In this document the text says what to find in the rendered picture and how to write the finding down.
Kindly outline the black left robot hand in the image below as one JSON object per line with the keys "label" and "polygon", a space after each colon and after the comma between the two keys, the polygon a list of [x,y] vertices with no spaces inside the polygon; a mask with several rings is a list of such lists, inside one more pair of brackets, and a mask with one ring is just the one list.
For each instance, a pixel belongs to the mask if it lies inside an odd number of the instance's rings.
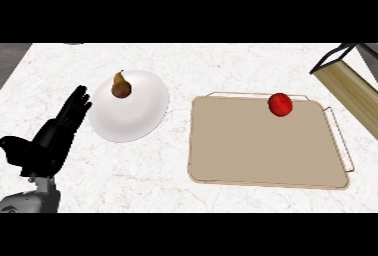
{"label": "black left robot hand", "polygon": [[88,87],[80,85],[70,95],[58,116],[42,126],[35,139],[0,138],[8,163],[21,167],[21,177],[52,178],[70,153],[75,136],[92,107]]}

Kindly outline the red round squash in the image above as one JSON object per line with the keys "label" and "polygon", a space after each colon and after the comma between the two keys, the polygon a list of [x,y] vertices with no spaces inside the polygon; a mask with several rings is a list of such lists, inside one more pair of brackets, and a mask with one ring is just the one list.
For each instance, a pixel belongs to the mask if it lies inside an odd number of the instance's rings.
{"label": "red round squash", "polygon": [[284,93],[277,93],[271,96],[269,110],[278,117],[286,117],[293,111],[293,100]]}

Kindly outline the white oval plate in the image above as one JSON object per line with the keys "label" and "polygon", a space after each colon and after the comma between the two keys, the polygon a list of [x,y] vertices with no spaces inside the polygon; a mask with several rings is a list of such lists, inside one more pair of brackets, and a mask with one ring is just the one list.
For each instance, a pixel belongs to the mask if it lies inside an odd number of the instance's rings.
{"label": "white oval plate", "polygon": [[91,125],[109,141],[125,143],[141,139],[159,127],[169,109],[169,88],[162,78],[144,70],[122,72],[132,85],[132,93],[117,98],[110,78],[92,96]]}

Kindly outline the brown pear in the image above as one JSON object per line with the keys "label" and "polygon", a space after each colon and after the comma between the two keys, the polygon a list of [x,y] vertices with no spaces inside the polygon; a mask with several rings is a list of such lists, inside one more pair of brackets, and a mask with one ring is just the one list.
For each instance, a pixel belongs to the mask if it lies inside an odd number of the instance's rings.
{"label": "brown pear", "polygon": [[132,84],[125,79],[123,72],[114,76],[111,92],[117,98],[126,98],[132,94]]}

